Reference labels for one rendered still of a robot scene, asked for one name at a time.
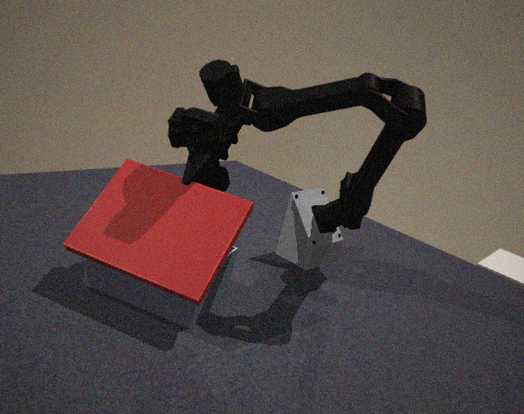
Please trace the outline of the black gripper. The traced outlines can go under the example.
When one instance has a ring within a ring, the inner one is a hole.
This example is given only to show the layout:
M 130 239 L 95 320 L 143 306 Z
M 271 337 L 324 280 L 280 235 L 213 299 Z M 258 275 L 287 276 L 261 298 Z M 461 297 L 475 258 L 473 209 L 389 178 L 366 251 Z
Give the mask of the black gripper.
M 229 174 L 219 165 L 227 160 L 228 149 L 237 144 L 239 126 L 234 118 L 222 112 L 210 112 L 196 107 L 186 109 L 181 116 L 184 128 L 199 126 L 194 138 L 186 137 L 189 152 L 182 184 L 196 182 L 219 191 L 230 185 Z

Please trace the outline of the red lid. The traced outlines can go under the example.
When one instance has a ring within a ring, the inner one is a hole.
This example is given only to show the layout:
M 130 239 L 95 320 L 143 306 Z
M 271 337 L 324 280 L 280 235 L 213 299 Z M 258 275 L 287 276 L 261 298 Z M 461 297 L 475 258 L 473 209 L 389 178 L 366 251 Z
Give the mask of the red lid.
M 181 181 L 127 159 L 64 247 L 200 306 L 254 205 Z

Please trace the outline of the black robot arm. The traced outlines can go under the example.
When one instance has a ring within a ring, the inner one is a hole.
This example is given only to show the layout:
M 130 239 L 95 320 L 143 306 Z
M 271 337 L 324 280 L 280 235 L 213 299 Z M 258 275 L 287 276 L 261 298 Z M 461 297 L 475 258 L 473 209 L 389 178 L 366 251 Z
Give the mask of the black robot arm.
M 426 99 L 421 88 L 396 78 L 380 78 L 363 73 L 330 84 L 289 89 L 267 87 L 245 78 L 237 65 L 214 60 L 204 65 L 199 77 L 206 93 L 222 112 L 234 118 L 239 126 L 255 126 L 263 132 L 286 127 L 295 119 L 318 113 L 362 105 L 372 110 L 383 122 L 382 132 L 358 172 L 347 172 L 341 181 L 338 199 L 313 205 L 319 233 L 336 232 L 337 227 L 360 229 L 363 216 L 369 212 L 374 189 L 404 141 L 413 139 L 426 126 Z M 249 108 L 251 94 L 253 103 Z M 391 97 L 390 102 L 382 94 Z M 174 110 L 167 119 L 170 145 L 186 147 L 186 137 L 194 138 L 199 126 L 184 128 L 184 107 Z

